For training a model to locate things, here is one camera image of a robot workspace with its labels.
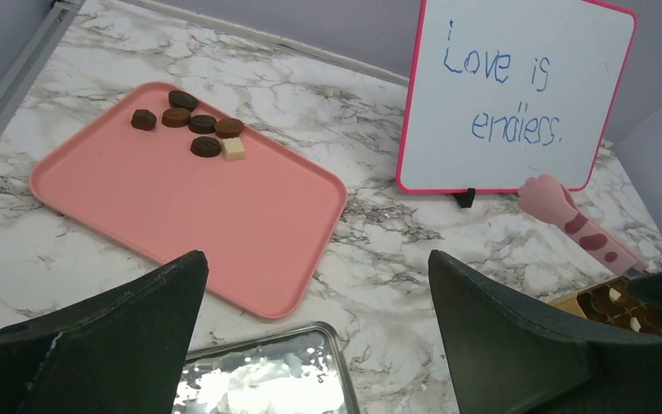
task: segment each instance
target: metal tray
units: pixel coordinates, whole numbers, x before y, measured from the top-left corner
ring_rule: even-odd
[[[323,322],[189,352],[173,413],[359,414],[335,329]]]

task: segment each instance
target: marble countertop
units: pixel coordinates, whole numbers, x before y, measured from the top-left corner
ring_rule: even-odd
[[[236,114],[336,173],[346,210],[306,298],[261,322],[207,295],[192,348],[322,320],[340,333],[362,411],[457,412],[427,282],[440,249],[493,279],[551,300],[608,277],[513,196],[461,210],[394,184],[406,89],[193,26],[116,0],[88,0],[0,141],[0,328],[57,310],[155,268],[42,206],[34,164],[120,97],[167,81]],[[662,237],[616,157],[604,149],[585,214],[662,269]]]

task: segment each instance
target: chocolate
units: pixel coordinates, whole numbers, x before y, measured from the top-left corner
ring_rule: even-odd
[[[135,110],[133,118],[130,120],[130,124],[135,129],[150,131],[156,128],[156,115],[150,110]]]
[[[184,108],[192,112],[199,105],[199,101],[184,91],[171,91],[169,92],[169,104],[172,108]]]
[[[200,136],[191,142],[190,150],[197,157],[213,158],[222,153],[222,145],[216,138]]]
[[[209,115],[194,115],[189,120],[189,131],[196,134],[212,134],[215,132],[216,118]]]
[[[245,124],[239,119],[234,118],[222,119],[215,124],[217,136],[220,138],[235,138],[240,136],[244,128]]]
[[[191,113],[185,108],[170,108],[164,111],[161,123],[169,128],[185,127],[189,124]]]

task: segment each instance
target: tray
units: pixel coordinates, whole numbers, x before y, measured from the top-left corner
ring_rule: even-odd
[[[268,410],[268,402],[284,406]],[[359,405],[336,331],[314,322],[189,352],[172,412],[359,414]]]
[[[143,84],[40,161],[29,177],[50,208],[165,264],[192,250],[209,261],[207,290],[254,315],[296,309],[347,201],[341,180],[245,127],[247,159],[189,151],[188,128],[160,123],[160,82]],[[134,129],[134,110],[159,118]],[[200,102],[193,114],[228,117]]]

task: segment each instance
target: chocolate candy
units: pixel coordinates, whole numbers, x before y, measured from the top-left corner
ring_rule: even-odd
[[[184,108],[192,112],[199,105],[199,101],[184,91],[171,91],[169,92],[169,104],[172,108]]]
[[[196,134],[211,134],[215,132],[216,118],[209,115],[194,115],[189,120],[189,131]]]
[[[170,108],[164,111],[161,123],[169,128],[185,127],[189,124],[191,113],[185,108]]]
[[[217,121],[215,124],[215,131],[220,138],[235,138],[240,136],[240,133],[245,128],[245,124],[239,119],[226,118]]]
[[[130,120],[130,124],[135,129],[150,131],[156,128],[156,115],[150,110],[135,110],[133,118]]]
[[[190,150],[197,157],[212,158],[222,153],[222,145],[216,138],[200,136],[191,142]]]

